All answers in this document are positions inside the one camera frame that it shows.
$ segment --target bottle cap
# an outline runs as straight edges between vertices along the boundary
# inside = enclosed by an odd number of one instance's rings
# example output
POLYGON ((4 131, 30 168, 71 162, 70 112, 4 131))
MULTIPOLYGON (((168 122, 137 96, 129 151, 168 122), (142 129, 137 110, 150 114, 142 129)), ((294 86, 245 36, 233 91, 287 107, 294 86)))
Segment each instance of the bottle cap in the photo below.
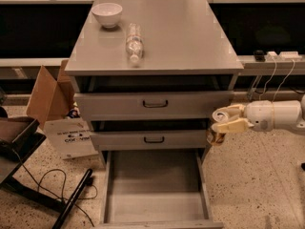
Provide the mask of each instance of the bottle cap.
POLYGON ((130 60, 131 60, 131 62, 132 62, 133 64, 137 64, 137 63, 139 62, 140 58, 139 58, 138 55, 133 54, 133 55, 131 56, 130 60))

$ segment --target white cable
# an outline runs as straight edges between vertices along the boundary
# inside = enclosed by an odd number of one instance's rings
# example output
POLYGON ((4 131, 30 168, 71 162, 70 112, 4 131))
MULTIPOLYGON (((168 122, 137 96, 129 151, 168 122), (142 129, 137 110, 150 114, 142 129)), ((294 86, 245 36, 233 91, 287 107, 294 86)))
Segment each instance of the white cable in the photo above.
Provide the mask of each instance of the white cable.
POLYGON ((260 101, 261 96, 262 96, 263 94, 266 93, 267 84, 272 80, 272 78, 273 78, 274 75, 275 75, 276 69, 277 69, 277 63, 276 63, 276 61, 275 61, 275 59, 274 59, 273 57, 272 57, 272 60, 273 60, 274 63, 275 63, 274 71, 273 71, 272 75, 270 76, 269 80, 266 81, 265 86, 264 86, 263 93, 259 96, 259 101, 260 101))
POLYGON ((292 69, 289 71, 289 73, 285 76, 285 78, 283 79, 283 81, 279 84, 275 94, 274 94, 274 99, 273 99, 273 102, 275 101, 275 97, 280 89, 280 87, 283 85, 283 83, 285 82, 285 80, 287 79, 287 77, 293 72, 294 68, 295 68, 295 61, 293 60, 294 64, 293 64, 293 67, 292 69))

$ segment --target speckled floor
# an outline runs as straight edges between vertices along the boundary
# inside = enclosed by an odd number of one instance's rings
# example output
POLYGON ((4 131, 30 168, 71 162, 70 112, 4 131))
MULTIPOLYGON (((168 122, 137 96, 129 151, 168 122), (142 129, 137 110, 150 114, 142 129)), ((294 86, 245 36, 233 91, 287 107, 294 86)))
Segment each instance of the speckled floor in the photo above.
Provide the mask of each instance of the speckled floor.
MULTIPOLYGON (((4 106, 9 116, 23 115, 25 106, 4 106)), ((227 135, 220 147, 212 147, 203 164, 213 220, 226 229, 300 229, 305 228, 305 136, 286 131, 227 135)), ((69 197, 86 172, 93 169, 97 197, 79 200, 94 224, 100 217, 104 171, 97 156, 62 160, 46 140, 26 162, 33 176, 40 179, 48 170, 59 168, 67 173, 64 195, 69 197)), ((23 168, 15 177, 36 189, 23 168)), ((63 176, 51 173, 44 185, 60 195, 63 176)), ((82 198, 95 196, 86 187, 82 198)), ((7 192, 0 191, 0 228, 51 228, 57 213, 7 192)), ((63 228, 91 228, 90 221, 73 208, 63 228)))

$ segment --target gray tabletop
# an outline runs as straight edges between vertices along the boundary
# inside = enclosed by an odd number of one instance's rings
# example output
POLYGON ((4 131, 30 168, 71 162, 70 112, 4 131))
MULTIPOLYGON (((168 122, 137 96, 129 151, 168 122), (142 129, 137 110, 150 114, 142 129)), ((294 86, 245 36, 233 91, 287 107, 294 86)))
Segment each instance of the gray tabletop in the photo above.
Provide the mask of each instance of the gray tabletop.
POLYGON ((116 30, 90 13, 67 65, 69 75, 237 73, 243 67, 206 0, 99 0, 123 7, 116 30), (131 66, 126 30, 141 26, 144 57, 131 66))

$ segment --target drawer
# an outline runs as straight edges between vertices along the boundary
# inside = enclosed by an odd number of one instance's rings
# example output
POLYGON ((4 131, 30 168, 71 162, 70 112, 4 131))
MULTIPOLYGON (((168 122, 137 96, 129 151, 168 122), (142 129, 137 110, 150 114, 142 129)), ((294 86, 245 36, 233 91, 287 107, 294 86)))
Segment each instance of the drawer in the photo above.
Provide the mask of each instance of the drawer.
POLYGON ((97 151, 205 148, 208 121, 97 121, 91 141, 97 151))
POLYGON ((209 117, 233 92, 76 94, 87 121, 209 117))
POLYGON ((97 228, 223 228, 196 150, 108 152, 97 228))

